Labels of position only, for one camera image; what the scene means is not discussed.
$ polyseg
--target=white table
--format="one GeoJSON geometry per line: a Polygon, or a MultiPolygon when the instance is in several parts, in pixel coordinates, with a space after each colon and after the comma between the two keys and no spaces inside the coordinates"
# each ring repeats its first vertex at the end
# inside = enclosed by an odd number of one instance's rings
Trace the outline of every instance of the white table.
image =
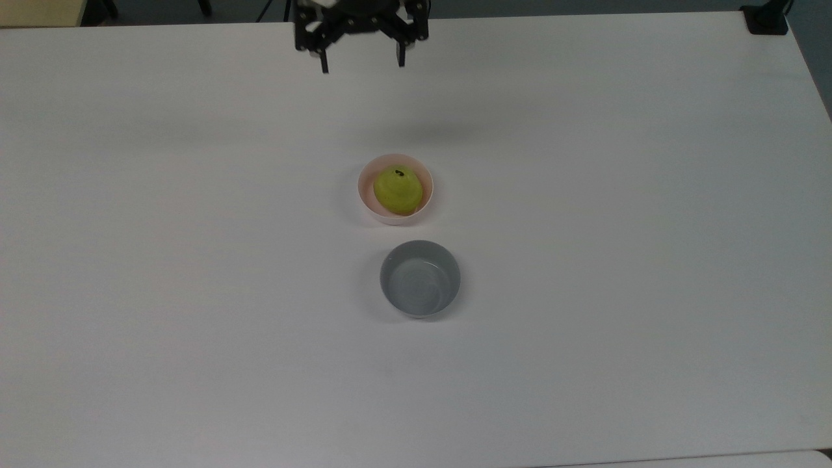
{"type": "Polygon", "coordinates": [[[0,32],[0,462],[514,467],[832,446],[832,124],[738,12],[0,32]],[[372,222],[372,157],[437,182],[372,222]],[[426,238],[441,320],[378,286],[426,238]]]}

